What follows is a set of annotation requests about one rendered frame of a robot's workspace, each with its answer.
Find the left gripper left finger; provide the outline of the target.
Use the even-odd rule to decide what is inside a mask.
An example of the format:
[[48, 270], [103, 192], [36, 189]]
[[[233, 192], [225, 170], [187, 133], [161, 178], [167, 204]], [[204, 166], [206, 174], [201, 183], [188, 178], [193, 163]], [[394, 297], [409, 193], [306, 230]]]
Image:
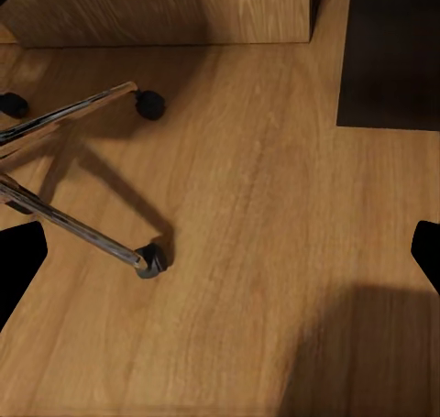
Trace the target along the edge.
[[47, 256], [40, 221], [0, 231], [0, 331]]

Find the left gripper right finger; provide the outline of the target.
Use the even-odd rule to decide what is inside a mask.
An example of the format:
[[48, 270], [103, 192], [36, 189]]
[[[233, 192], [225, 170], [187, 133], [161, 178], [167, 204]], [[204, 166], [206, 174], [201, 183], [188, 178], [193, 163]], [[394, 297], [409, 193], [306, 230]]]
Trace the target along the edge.
[[420, 221], [414, 231], [411, 253], [440, 294], [440, 225]]

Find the swivel chair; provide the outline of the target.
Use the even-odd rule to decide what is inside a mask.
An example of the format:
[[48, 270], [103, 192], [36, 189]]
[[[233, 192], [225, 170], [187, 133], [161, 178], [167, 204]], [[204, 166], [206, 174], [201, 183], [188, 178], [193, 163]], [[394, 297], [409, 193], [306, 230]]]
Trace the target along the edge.
[[[3, 6], [8, 0], [0, 0]], [[60, 130], [84, 115], [90, 114], [112, 103], [116, 99], [132, 93], [137, 98], [137, 112], [150, 120], [159, 118], [160, 109], [163, 108], [164, 98], [156, 92], [142, 92], [135, 80], [125, 81], [111, 86], [101, 92], [93, 93], [79, 101], [56, 108], [51, 112], [38, 115], [20, 125], [11, 126], [6, 130], [0, 130], [0, 159], [11, 156], [14, 152], [39, 141], [42, 137]], [[14, 119], [21, 116], [20, 109], [26, 108], [28, 101], [16, 93], [0, 93], [0, 110]], [[119, 258], [137, 271], [142, 279], [158, 277], [162, 271], [167, 270], [167, 260], [163, 249], [158, 244], [149, 244], [135, 250], [116, 242], [111, 237], [92, 229], [83, 222], [62, 213], [59, 209], [44, 203], [40, 198], [27, 188], [18, 184], [11, 176], [0, 170], [0, 203], [16, 209], [23, 214], [39, 214], [50, 220], [55, 225], [62, 227], [85, 240], [93, 246], [99, 247], [105, 253]]]

